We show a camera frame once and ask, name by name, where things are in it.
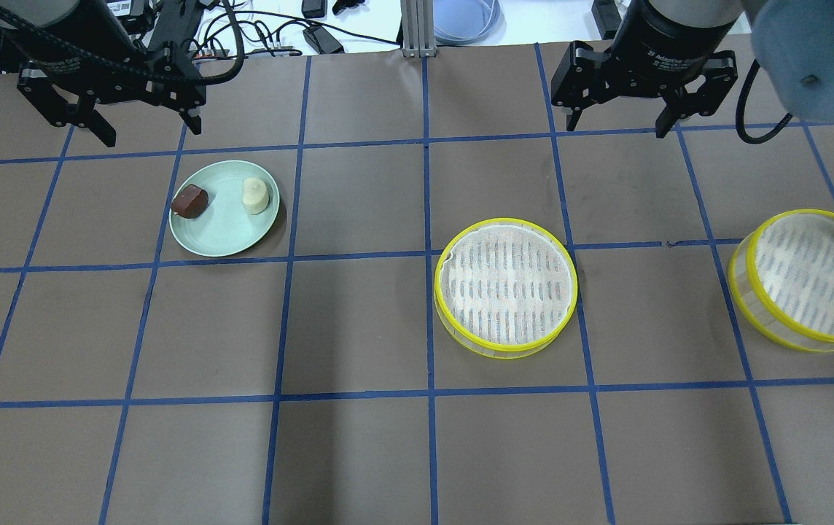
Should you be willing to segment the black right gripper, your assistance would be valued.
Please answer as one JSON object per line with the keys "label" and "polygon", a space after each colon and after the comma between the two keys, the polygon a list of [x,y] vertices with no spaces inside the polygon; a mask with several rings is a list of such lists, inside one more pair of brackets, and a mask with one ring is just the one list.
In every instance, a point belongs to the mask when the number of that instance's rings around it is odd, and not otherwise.
{"label": "black right gripper", "polygon": [[[736,83],[734,51],[717,51],[734,23],[734,4],[630,4],[607,51],[568,44],[550,81],[551,104],[573,132],[594,104],[661,97],[655,136],[664,139],[678,120],[717,112]],[[688,90],[697,78],[703,83]]]}

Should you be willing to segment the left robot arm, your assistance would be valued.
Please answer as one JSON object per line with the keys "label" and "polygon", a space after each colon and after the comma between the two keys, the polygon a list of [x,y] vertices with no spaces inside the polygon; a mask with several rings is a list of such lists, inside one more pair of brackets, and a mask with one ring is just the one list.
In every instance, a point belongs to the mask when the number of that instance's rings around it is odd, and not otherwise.
{"label": "left robot arm", "polygon": [[0,1],[25,21],[0,16],[0,31],[23,54],[18,92],[51,125],[86,129],[107,147],[117,133],[99,104],[141,101],[174,110],[200,134],[204,86],[162,83],[148,74],[196,79],[188,56],[204,1],[160,1],[147,43],[135,39],[104,1]]}

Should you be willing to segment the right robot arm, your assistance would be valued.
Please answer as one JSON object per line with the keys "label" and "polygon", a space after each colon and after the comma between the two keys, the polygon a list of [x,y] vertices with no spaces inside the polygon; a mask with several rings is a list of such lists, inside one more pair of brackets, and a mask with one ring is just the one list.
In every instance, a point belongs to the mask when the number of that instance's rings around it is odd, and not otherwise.
{"label": "right robot arm", "polygon": [[[573,131],[595,104],[659,98],[655,134],[662,139],[680,120],[717,112],[737,83],[735,53],[720,44],[741,16],[751,26],[754,59],[735,109],[740,139],[764,143],[795,117],[834,122],[834,1],[631,1],[608,49],[568,44],[550,81],[551,103]],[[773,130],[750,136],[746,105],[760,71],[786,115]]]}

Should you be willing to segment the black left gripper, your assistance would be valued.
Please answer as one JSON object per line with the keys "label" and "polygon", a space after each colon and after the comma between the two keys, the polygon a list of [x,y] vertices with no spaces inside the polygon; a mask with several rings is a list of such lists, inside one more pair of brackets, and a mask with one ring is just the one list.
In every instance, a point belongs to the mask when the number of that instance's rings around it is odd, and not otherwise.
{"label": "black left gripper", "polygon": [[67,92],[146,92],[144,102],[172,109],[194,136],[203,132],[206,87],[188,55],[200,15],[17,15],[1,32],[23,54],[17,89],[52,126],[86,129],[105,147],[117,132],[96,109],[96,98]]}

